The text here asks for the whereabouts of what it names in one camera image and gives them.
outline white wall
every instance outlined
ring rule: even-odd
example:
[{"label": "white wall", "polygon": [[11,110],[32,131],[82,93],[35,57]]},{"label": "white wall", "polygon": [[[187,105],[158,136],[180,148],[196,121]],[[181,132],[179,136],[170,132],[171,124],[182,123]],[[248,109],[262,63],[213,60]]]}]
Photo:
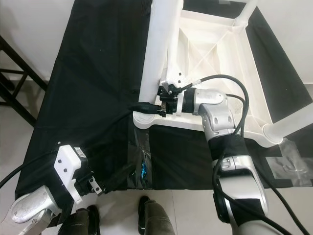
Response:
[{"label": "white wall", "polygon": [[[0,34],[44,79],[49,79],[74,0],[0,0]],[[13,68],[1,52],[1,67]]]},{"label": "white wall", "polygon": [[313,0],[259,0],[258,6],[303,83],[313,84]]},{"label": "white wall", "polygon": [[[0,34],[49,79],[74,0],[0,0]],[[304,83],[313,84],[313,0],[259,0],[259,8]],[[1,66],[12,67],[1,56]]]}]

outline person's foot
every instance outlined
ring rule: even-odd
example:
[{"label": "person's foot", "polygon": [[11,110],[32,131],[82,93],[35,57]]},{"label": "person's foot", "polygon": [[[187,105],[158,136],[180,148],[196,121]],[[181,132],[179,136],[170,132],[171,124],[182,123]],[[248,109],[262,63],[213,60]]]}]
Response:
[{"label": "person's foot", "polygon": [[145,203],[149,201],[150,198],[147,196],[142,196],[139,200],[139,205],[138,205],[138,232],[140,235],[145,234],[145,226],[146,226],[146,221],[145,221]]},{"label": "person's foot", "polygon": [[89,235],[100,235],[100,216],[99,210],[95,205],[87,207],[88,216],[89,216],[89,226],[88,234]]}]

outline cable connector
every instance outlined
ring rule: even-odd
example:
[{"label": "cable connector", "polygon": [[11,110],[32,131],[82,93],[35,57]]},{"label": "cable connector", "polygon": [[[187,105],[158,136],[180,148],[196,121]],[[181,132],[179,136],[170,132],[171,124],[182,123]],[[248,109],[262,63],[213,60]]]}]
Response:
[{"label": "cable connector", "polygon": [[150,104],[148,102],[137,102],[130,106],[129,109],[143,114],[159,114],[161,106]]}]

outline white pipe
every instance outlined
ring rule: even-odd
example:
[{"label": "white pipe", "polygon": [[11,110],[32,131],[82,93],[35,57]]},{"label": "white pipe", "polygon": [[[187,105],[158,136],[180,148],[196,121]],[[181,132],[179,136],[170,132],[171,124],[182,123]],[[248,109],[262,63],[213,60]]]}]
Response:
[{"label": "white pipe", "polygon": [[167,52],[167,68],[172,70],[177,62],[177,49],[178,49],[178,38],[179,38],[179,20],[180,14],[174,19],[173,32]]},{"label": "white pipe", "polygon": [[254,12],[258,1],[257,0],[231,0],[231,1],[246,3],[241,14],[235,19],[234,26],[247,26],[249,18]]},{"label": "white pipe", "polygon": [[313,123],[313,103],[288,117],[263,127],[263,133],[271,142],[280,143],[284,137]]},{"label": "white pipe", "polygon": [[161,75],[166,65],[167,50],[182,7],[183,0],[153,1],[141,79],[140,102],[154,103],[156,100]]}]

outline table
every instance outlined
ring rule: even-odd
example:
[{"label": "table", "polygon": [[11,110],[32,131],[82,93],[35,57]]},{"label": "table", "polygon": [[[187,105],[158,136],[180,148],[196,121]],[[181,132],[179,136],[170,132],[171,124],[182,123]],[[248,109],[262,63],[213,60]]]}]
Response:
[{"label": "table", "polygon": [[[185,0],[184,9],[233,17],[240,3],[218,0]],[[134,135],[131,118],[108,126],[138,100],[149,14],[140,1],[76,0],[25,162],[58,148],[61,144],[83,146],[95,177],[107,179],[125,165]],[[312,102],[302,81],[257,8],[246,29],[260,75],[268,108],[274,122]],[[288,138],[295,141],[302,156],[313,152],[313,126]],[[146,188],[212,189],[211,159],[204,133],[173,127],[149,129],[151,179]],[[265,160],[281,156],[278,146],[262,148],[246,140],[250,154],[276,187],[292,187],[290,180],[275,180]],[[24,169],[16,197],[48,186],[60,207],[70,195],[53,169],[55,154]],[[130,181],[118,190],[134,188]]]}]

